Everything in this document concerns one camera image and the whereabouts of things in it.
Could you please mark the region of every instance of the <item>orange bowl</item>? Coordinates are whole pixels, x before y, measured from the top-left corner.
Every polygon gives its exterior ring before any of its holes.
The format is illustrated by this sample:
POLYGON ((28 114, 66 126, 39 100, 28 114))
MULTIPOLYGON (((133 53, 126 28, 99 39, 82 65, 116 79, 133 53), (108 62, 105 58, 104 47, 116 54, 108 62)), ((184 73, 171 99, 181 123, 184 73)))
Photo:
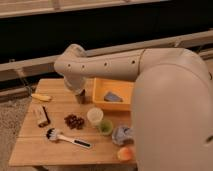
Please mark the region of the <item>orange bowl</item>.
POLYGON ((92 97, 93 103, 97 107, 106 110, 130 111, 133 85, 133 82, 95 78, 92 97), (117 96, 121 97, 123 101, 104 101, 104 96, 108 92, 116 94, 117 96))

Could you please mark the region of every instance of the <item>orange object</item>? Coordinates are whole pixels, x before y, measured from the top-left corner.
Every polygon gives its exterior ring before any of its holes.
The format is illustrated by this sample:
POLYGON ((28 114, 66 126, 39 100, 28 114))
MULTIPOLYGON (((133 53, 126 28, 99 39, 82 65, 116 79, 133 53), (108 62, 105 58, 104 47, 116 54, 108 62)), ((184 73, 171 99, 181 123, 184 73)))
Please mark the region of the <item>orange object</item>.
POLYGON ((129 161, 133 159, 133 152, 129 147, 122 147, 117 156, 120 161, 129 161))
POLYGON ((95 78, 93 87, 93 103, 102 109, 130 111, 133 84, 133 82, 127 81, 95 78), (104 96, 108 92, 116 94, 123 99, 123 102, 104 101, 104 96))

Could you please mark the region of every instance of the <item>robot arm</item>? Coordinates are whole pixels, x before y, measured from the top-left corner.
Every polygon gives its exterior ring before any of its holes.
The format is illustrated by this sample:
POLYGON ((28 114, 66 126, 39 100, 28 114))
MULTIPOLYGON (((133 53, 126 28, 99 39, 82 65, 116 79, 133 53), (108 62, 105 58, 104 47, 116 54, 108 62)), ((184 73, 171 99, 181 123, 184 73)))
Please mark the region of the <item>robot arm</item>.
POLYGON ((201 58, 187 49, 141 49, 85 58, 71 45, 55 70, 77 98, 84 77, 134 81, 132 126, 139 170, 210 171, 213 90, 201 58))

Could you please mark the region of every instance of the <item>table leg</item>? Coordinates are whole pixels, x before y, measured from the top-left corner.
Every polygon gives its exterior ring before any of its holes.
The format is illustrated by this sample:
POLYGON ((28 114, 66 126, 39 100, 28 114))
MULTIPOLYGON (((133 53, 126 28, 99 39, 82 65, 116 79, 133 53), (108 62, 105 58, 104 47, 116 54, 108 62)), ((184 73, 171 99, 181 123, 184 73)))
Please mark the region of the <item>table leg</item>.
POLYGON ((138 171, 138 167, 135 167, 135 168, 133 169, 133 171, 138 171))
POLYGON ((37 171, 49 171, 44 166, 33 166, 37 171))

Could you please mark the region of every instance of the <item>plastic cup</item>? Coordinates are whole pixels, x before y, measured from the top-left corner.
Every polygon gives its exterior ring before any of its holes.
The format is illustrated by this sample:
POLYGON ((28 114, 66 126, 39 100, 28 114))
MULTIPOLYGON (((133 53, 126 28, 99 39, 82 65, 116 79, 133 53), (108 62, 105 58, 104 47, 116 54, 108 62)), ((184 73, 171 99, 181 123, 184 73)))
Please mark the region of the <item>plastic cup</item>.
POLYGON ((94 107, 87 112, 87 119, 93 127, 98 127, 103 117, 104 112, 97 107, 94 107))
POLYGON ((113 123, 108 119, 103 119, 98 126, 101 135, 110 135, 113 131, 113 123))

